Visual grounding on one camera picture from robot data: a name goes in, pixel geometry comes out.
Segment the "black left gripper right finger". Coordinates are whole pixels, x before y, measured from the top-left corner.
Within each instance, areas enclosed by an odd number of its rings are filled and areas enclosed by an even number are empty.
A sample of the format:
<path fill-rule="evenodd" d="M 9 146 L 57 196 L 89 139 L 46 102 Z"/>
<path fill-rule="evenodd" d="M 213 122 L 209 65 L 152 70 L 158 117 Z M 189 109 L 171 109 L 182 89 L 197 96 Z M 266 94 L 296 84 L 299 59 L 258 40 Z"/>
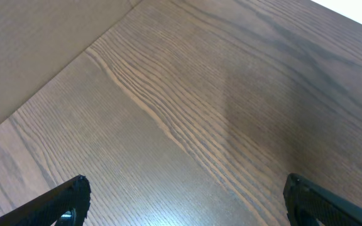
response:
<path fill-rule="evenodd" d="M 362 208 L 329 190 L 290 173 L 283 189 L 291 225 L 360 225 Z"/>

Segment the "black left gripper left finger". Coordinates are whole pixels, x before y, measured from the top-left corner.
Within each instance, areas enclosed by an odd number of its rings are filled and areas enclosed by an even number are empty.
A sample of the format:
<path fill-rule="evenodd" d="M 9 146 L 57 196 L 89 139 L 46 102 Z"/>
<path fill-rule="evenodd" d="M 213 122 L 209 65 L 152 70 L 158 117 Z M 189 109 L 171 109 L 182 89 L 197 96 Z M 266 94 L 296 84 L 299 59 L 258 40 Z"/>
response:
<path fill-rule="evenodd" d="M 0 217 L 0 225 L 82 225 L 91 205 L 87 178 L 78 175 Z"/>

